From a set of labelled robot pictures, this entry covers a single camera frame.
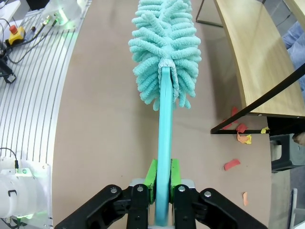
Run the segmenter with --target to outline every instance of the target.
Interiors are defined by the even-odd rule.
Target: microfiber duster
[[[140,98],[156,111],[160,106],[162,68],[170,67],[173,103],[191,108],[186,98],[195,97],[198,62],[201,60],[192,22],[190,0],[140,0],[137,18],[132,22],[138,30],[129,41],[132,59],[138,62],[133,70]]]

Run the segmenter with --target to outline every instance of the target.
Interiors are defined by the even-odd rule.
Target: paper scrap
[[[237,132],[239,133],[244,133],[246,129],[248,129],[248,127],[243,123],[239,124],[239,126],[236,128]]]
[[[243,193],[243,199],[244,199],[244,206],[247,206],[249,204],[249,202],[248,202],[248,193],[247,192]]]
[[[261,134],[265,134],[267,130],[270,130],[269,127],[265,127],[261,130]]]
[[[252,136],[240,136],[239,132],[237,132],[237,140],[243,144],[252,144]]]
[[[245,143],[246,141],[249,140],[249,137],[247,137],[247,136],[240,136],[240,135],[239,135],[239,132],[237,132],[237,140],[238,140],[239,142],[241,142],[241,143]]]
[[[234,166],[240,165],[240,161],[238,159],[233,159],[232,161],[226,163],[224,165],[224,170],[227,171],[230,168],[233,168]]]
[[[223,130],[227,130],[227,129],[229,129],[231,126],[232,126],[232,123],[230,123],[230,124],[224,126],[224,127],[223,127]]]
[[[236,106],[234,106],[234,107],[232,108],[232,111],[231,111],[231,116],[236,115],[236,114],[237,114],[237,112],[238,112],[238,109],[237,109],[237,107],[236,107]]]
[[[247,137],[249,138],[247,141],[245,141],[246,144],[252,144],[252,136],[251,135],[247,135]]]

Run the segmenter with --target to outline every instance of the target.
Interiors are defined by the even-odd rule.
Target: screw
[[[139,187],[137,188],[137,190],[138,190],[139,192],[142,192],[142,191],[143,191],[143,187],[142,187],[142,186],[139,186]]]
[[[113,187],[110,191],[111,193],[116,193],[118,190],[116,189],[116,187]]]
[[[184,191],[185,191],[185,187],[180,186],[180,187],[178,188],[178,190],[179,190],[180,192],[184,192]]]
[[[211,194],[211,192],[209,192],[209,191],[206,191],[206,192],[204,193],[204,196],[205,196],[205,197],[211,197],[211,195],[212,195],[212,194]]]

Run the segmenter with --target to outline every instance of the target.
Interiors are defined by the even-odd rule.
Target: blue jeans
[[[296,22],[282,37],[295,69],[305,63],[305,33]],[[305,75],[299,79],[303,99],[305,100]]]

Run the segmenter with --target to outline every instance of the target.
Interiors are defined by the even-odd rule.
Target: desk surface
[[[214,2],[231,46],[241,99],[246,107],[278,85],[294,68],[281,36],[262,3],[257,0]],[[298,82],[253,112],[305,116]]]
[[[193,17],[199,4],[193,1]],[[57,122],[52,174],[54,225],[106,185],[126,188],[133,178],[145,177],[157,156],[158,112],[140,100],[132,73],[136,63],[128,46],[135,30],[131,19],[137,6],[137,0],[92,1],[84,19],[67,72]],[[243,145],[231,135],[210,134],[211,127],[223,118],[218,117],[214,100],[218,95],[214,89],[220,82],[214,85],[210,64],[216,61],[210,59],[207,51],[216,47],[219,40],[206,40],[207,36],[216,35],[204,30],[211,27],[198,23],[195,26],[197,36],[202,39],[199,48],[203,60],[199,63],[192,109],[178,108],[173,114],[172,157],[180,160],[182,178],[192,179],[198,190],[213,187],[268,225],[269,136],[255,135],[252,145]],[[222,37],[221,41],[226,42],[224,34]],[[259,124],[259,128],[266,126],[264,117],[246,118],[260,122],[253,123]],[[234,158],[242,164],[225,172],[224,164]],[[243,206],[243,192],[248,192],[247,207]],[[126,217],[111,228],[126,228]]]
[[[0,9],[0,17],[10,21],[20,5],[21,2],[19,0],[5,5],[2,9]],[[0,23],[5,30],[5,28],[8,26],[7,22],[5,20],[0,20]]]
[[[292,13],[295,15],[297,20],[305,31],[305,1],[304,0],[285,0]]]

